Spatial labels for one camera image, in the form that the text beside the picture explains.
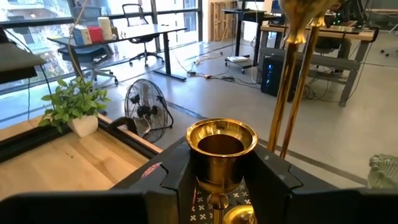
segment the black office chair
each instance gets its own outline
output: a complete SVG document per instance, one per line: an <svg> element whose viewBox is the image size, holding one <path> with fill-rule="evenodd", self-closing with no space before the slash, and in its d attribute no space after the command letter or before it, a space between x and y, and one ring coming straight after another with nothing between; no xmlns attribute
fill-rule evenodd
<svg viewBox="0 0 398 224"><path fill-rule="evenodd" d="M135 7L136 9L138 9L138 13L140 14L138 23L132 23L130 21L130 18L128 16L128 12L126 12L126 8L127 7ZM142 10L142 6L140 4L123 4L122 8L123 8L124 16L127 19L127 25L129 27L149 24L148 21L145 19L144 11ZM132 66L132 61L133 60L136 60L136 59L140 60L141 58L145 58L145 67L147 68L148 67L148 64L147 64L148 56L154 56L156 59L162 59L162 64L164 64L164 60L163 60L163 58L161 56L158 56L156 53L152 53L152 52L148 52L147 51L146 43L148 43L150 41L153 41L153 39L156 38L156 37L159 37L159 34L130 40L130 42L133 43L133 44L144 44L144 52L137 54L133 58L130 58L130 60L129 60L130 66Z"/></svg>
<svg viewBox="0 0 398 224"><path fill-rule="evenodd" d="M82 7L73 8L73 17L77 18L81 12ZM98 26L98 18L101 17L101 7L86 6L80 18L79 24L84 26ZM94 47L85 47L82 49L75 49L78 61L90 69L89 72L83 74L85 78L91 76L91 79L97 81L97 75L114 78L115 84L118 84L118 79L113 75L111 70L100 70L97 66L105 60L112 58L112 50L108 45L100 45ZM62 59L71 62L68 47L58 49L62 54Z"/></svg>

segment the brass base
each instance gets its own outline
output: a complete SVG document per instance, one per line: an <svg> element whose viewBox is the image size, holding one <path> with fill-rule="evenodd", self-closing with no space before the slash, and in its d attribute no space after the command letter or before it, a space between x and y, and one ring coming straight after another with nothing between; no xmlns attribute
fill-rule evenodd
<svg viewBox="0 0 398 224"><path fill-rule="evenodd" d="M224 224L257 224L254 209L251 205L239 205L224 216Z"/></svg>

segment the desk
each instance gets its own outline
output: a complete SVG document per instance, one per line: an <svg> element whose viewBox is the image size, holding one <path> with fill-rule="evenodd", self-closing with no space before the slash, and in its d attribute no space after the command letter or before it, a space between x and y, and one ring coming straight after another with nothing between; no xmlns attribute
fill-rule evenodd
<svg viewBox="0 0 398 224"><path fill-rule="evenodd" d="M254 46L254 56L253 61L250 62L231 62L227 58L225 59L225 65L228 65L228 62L234 63L242 67L242 73L244 73L244 69L256 67L258 64L258 55L261 41L261 26L262 22L270 21L273 19L279 18L279 16L273 16L270 14L265 14L265 11L261 10L244 10L244 9L223 9L225 14L237 14L238 15L238 26L236 28L236 37L235 37L235 56L239 56L239 49L241 44L241 29L242 29L242 21L249 22L257 22L257 31L256 31L256 45Z"/></svg>
<svg viewBox="0 0 398 224"><path fill-rule="evenodd" d="M176 31L185 30L185 29L186 29L185 27L173 27L173 26L163 26L163 25L158 25L158 24L146 24L146 25L141 25L141 26L123 27L122 29L118 29L118 32L126 33L126 37L119 37L116 40L106 40L103 42L97 42L97 43L93 43L93 44L89 44L89 45L78 45L78 44L76 44L75 39L72 39L70 41L71 55L75 59L75 62L76 62L76 66L73 65L73 69L76 74L79 74L79 71L81 73L80 63L77 60L75 49L84 48L84 47L92 47L92 46L96 46L96 45L105 45L105 44L120 42L120 41L124 41L124 40L131 40L131 39L137 39L140 37L150 37L153 35L163 34L164 58L165 58L166 71L163 72L161 70L155 70L155 73L165 75L167 77L176 78L181 81L185 81L187 79L186 77L173 75L171 72L169 37L168 37L169 32L176 32ZM47 38L47 39L51 40L57 44L61 44L61 45L65 45L65 46L67 46L68 42L69 42L68 38L66 38L66 37Z"/></svg>
<svg viewBox="0 0 398 224"><path fill-rule="evenodd" d="M285 50L279 49L280 42L282 40L282 33L285 32L285 27L271 27L271 26L262 26L261 30L263 32L262 34L262 39L261 39L261 49L260 49L260 62L257 70L257 82L261 81L261 76L262 76L262 64L264 61L264 57L266 55L271 55L271 54L278 54L278 55L284 55ZM267 48L267 41L268 41L268 32L276 32L277 33L277 40L275 42L275 46L273 49ZM321 55L314 55L312 58L312 64L314 65L321 65L321 66L326 66L326 67L333 67L333 68L339 68L343 70L349 70L350 73L348 75L348 78L346 80L342 80L340 77L331 77L327 73L317 73L314 74L317 76L319 79L323 80L328 80L331 82L337 82L340 84L344 84L344 90L341 94L340 106L345 106L346 102L349 99L349 96L351 95L351 91L353 89L355 79L358 76L359 68L361 67L361 64L364 63L364 58L366 55L366 52L368 50L369 44L371 42L374 42L377 38L379 31L378 30L367 30L367 31L361 31L358 34L349 34L342 32L336 32L335 30L328 30L327 28L322 29L319 32L320 37L333 37L333 38L346 38L346 39L352 39L352 40L360 40L359 48L356 53L355 59L350 60L350 59L343 59L343 58L333 58L333 57L327 57L327 56L321 56ZM302 57L302 53L298 53L297 57Z"/></svg>
<svg viewBox="0 0 398 224"><path fill-rule="evenodd" d="M161 149L125 129L98 130L79 138L69 128L37 127L40 118L0 130L0 200L48 190L104 190L140 168Z"/></svg>

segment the white object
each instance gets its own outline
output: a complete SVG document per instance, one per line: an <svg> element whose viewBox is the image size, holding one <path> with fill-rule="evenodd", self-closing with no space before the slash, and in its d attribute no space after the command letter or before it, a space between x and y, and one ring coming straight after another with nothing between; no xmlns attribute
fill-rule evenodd
<svg viewBox="0 0 398 224"><path fill-rule="evenodd" d="M79 137L87 136L94 133L98 129L98 118L94 115L82 116L80 119L75 118L68 122L68 126Z"/></svg>
<svg viewBox="0 0 398 224"><path fill-rule="evenodd" d="M243 57L243 56L227 57L227 59L228 59L230 62L248 62L248 61L250 61L250 58Z"/></svg>
<svg viewBox="0 0 398 224"><path fill-rule="evenodd" d="M112 40L112 27L111 21L108 17L99 17L98 25L102 30L102 37L104 40Z"/></svg>
<svg viewBox="0 0 398 224"><path fill-rule="evenodd" d="M73 30L73 35L75 36L75 42L78 45L92 44L90 32L88 28L82 25L76 25Z"/></svg>

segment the wooden table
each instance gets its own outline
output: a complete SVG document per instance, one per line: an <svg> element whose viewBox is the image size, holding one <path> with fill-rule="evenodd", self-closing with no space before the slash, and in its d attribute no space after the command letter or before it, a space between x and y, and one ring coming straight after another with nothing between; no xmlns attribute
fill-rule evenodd
<svg viewBox="0 0 398 224"><path fill-rule="evenodd" d="M98 119L98 130L89 136L58 133L58 138L0 163L0 200L21 192L110 189L151 159L123 142L134 141L154 154L162 152L128 130L107 130L109 118ZM2 144L10 138L33 141L23 135L43 129L37 128L39 121L34 118L0 130L0 156L5 150Z"/></svg>
<svg viewBox="0 0 398 224"><path fill-rule="evenodd" d="M282 42L282 34L286 31L286 28L283 26L262 26L262 38L261 38L261 48L260 48L260 59L259 66L257 69L257 82L261 81L262 77L262 66L264 62L264 57L266 55L284 55L284 50L280 49L280 43ZM276 40L274 48L267 48L268 41L268 32L276 32ZM318 79L328 80L331 82L336 82L345 85L343 92L341 93L339 105L345 106L346 102L351 96L351 91L354 87L356 77L358 76L358 72L362 63L364 63L366 52L368 51L370 43L374 42L377 38L378 30L364 30L360 33L354 34L346 32L337 32L336 29L327 29L324 28L320 31L320 37L332 37L337 39L351 39L351 40L359 40L360 44L358 46L358 51L354 60L345 59L345 58L333 58L323 55L314 55L312 58L312 64L321 65L326 67L338 68L342 70L348 70L349 75L347 79L341 79L340 77L333 77L329 73L325 74L317 74L316 77Z"/></svg>

